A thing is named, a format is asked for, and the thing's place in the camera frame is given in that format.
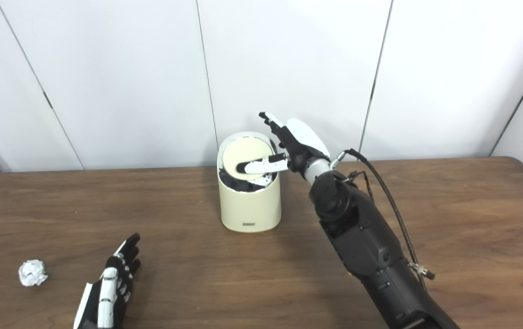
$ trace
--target finger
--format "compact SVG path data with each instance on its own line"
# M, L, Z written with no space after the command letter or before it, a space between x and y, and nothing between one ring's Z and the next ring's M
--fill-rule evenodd
M136 271L138 270L138 268L140 268L141 264L142 262L140 262L140 260L134 260L132 264L129 265L129 273L135 275Z
M136 246L136 243L138 243L138 241L140 241L140 235L138 233L132 234L131 237L127 238L121 244L121 246L119 246L119 248L115 251L114 255L117 255L117 254L123 254L124 256L127 255L128 252L130 252L130 250L132 250Z
M125 261L128 263L132 262L134 260L134 258L136 258L136 256L138 256L139 253L140 253L140 248L134 247L130 252L128 252L127 255L124 256Z

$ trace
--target trash can lid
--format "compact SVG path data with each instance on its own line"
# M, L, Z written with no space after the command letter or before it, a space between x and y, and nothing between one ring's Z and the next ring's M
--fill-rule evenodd
M248 162L272 155L272 148L263 140L256 137L242 137L234 140L223 153L223 167L235 179L253 180L263 174L241 174L236 167L241 162Z

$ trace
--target robotic finger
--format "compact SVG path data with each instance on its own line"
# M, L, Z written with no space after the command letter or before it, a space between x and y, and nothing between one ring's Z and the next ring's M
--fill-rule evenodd
M141 265L136 259L138 241L138 233L126 239L107 258L99 280L86 284L73 329L121 329L133 291L133 276Z

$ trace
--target cream trash can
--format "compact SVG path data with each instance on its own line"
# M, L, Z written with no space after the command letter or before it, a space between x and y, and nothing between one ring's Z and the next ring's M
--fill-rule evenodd
M253 233L272 229L282 218L280 174L241 174L238 163L276 154L272 141L255 132L234 133L221 143L217 179L221 220L232 231Z

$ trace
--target robotic hand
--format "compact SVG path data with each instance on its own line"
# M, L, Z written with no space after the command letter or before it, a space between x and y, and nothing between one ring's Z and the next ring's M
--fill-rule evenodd
M75 316L73 329L121 329L132 295L133 276L140 267L138 233L126 239L107 258L105 270L95 283L87 283Z
M349 177L334 170L351 154L366 163L380 181L395 208L385 183L371 164L357 151L342 152L333 162L324 143L305 123L289 119L283 125L267 112L260 113L280 140L286 154L239 163L240 173L268 173L281 170L299 172L311 185L310 199L320 226L335 248L347 271L357 277L391 329L458 329L454 321L427 293L418 277L434 275L402 252L400 241L367 194Z

